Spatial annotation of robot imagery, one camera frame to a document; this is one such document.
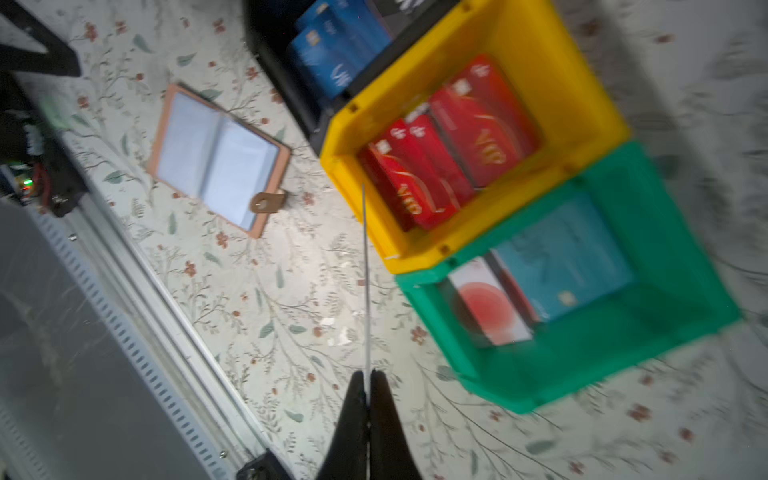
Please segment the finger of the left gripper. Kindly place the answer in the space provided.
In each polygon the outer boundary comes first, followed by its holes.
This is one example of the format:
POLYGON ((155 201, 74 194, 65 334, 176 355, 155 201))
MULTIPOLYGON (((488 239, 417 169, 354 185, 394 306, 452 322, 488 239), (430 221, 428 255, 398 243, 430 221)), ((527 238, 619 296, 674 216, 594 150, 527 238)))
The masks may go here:
POLYGON ((42 51, 32 51, 1 44, 2 72, 81 76, 77 53, 17 1, 2 1, 1 17, 42 47, 42 51))

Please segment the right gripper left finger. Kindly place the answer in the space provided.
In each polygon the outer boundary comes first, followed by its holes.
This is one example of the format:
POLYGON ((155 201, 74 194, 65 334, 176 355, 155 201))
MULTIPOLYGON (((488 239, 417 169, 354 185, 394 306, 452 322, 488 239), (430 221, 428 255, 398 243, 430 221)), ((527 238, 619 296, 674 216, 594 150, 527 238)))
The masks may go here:
POLYGON ((355 372, 350 380, 329 450, 317 480, 363 480, 368 475, 368 403, 365 377, 355 372))

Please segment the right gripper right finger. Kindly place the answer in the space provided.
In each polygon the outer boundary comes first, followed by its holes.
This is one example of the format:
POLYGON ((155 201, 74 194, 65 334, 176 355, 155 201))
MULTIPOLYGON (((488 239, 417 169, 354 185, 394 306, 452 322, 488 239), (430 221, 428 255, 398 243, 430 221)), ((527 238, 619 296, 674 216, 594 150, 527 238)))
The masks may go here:
POLYGON ((370 478, 421 480, 384 372, 372 371, 370 388, 370 478))

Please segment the white card with red circle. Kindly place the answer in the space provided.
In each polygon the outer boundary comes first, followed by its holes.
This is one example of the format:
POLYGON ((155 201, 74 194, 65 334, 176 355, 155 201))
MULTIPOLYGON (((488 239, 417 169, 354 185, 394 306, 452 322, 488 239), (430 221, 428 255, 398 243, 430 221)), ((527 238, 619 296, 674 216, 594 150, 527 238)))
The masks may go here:
POLYGON ((455 314, 482 348, 522 343, 533 338, 524 316, 483 257, 448 275, 455 314))

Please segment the teal VIP card from holder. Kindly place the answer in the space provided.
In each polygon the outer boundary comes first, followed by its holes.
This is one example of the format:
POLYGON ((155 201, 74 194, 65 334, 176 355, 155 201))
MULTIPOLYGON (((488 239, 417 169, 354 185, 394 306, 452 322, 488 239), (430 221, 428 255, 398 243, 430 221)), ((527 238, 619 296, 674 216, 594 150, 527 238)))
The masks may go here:
POLYGON ((361 207, 362 207, 362 240, 363 240, 363 291, 364 291, 364 388, 366 394, 370 393, 372 354, 371 354, 371 307, 370 307, 370 268, 368 251, 368 229, 367 229, 367 203, 366 188, 361 186, 361 207))

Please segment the blue VIP card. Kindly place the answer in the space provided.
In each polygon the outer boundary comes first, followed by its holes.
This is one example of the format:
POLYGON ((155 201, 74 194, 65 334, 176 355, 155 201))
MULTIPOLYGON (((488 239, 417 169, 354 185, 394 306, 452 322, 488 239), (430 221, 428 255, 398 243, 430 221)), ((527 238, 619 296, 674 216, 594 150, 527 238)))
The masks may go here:
POLYGON ((303 29, 291 42, 299 63, 321 95, 331 101, 364 69, 355 43, 344 30, 328 33, 319 26, 303 29))

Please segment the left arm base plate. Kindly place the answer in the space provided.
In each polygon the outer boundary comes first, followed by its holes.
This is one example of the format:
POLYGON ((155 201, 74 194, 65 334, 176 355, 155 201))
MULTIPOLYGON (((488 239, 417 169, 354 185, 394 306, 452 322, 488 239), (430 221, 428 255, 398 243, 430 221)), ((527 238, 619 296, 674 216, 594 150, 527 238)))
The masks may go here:
POLYGON ((8 73, 1 75, 1 195, 63 217, 89 192, 52 125, 8 73))

